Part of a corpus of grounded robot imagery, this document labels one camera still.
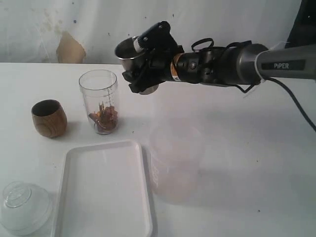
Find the brown wooden cup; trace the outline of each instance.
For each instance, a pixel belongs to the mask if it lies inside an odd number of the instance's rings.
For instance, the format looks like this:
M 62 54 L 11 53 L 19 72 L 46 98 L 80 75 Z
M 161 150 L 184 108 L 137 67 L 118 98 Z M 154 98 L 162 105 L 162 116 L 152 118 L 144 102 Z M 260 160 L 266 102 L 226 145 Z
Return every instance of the brown wooden cup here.
M 34 126 L 44 137 L 58 137 L 64 134 L 67 117 L 57 100 L 43 100 L 32 107 Z

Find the table surface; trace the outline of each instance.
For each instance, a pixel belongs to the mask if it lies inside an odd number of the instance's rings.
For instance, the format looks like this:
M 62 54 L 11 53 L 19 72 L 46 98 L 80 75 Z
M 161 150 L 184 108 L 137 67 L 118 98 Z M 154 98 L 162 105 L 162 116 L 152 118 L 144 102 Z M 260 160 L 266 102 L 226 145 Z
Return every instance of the table surface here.
M 78 79 L 94 69 L 118 76 L 120 125 L 98 135 L 87 121 Z M 148 157 L 148 137 L 167 118 L 190 118 L 207 143 L 199 184 L 174 205 L 153 195 L 155 236 L 315 236 L 316 133 L 287 93 L 265 82 L 245 97 L 236 88 L 166 82 L 151 95 L 133 94 L 120 65 L 0 64 L 0 189 L 22 180 L 56 201 L 65 153 L 73 147 L 135 139 Z M 316 83 L 283 79 L 313 121 Z M 68 118 L 56 139 L 37 134 L 31 107 L 56 99 Z M 0 226 L 0 236 L 10 236 Z

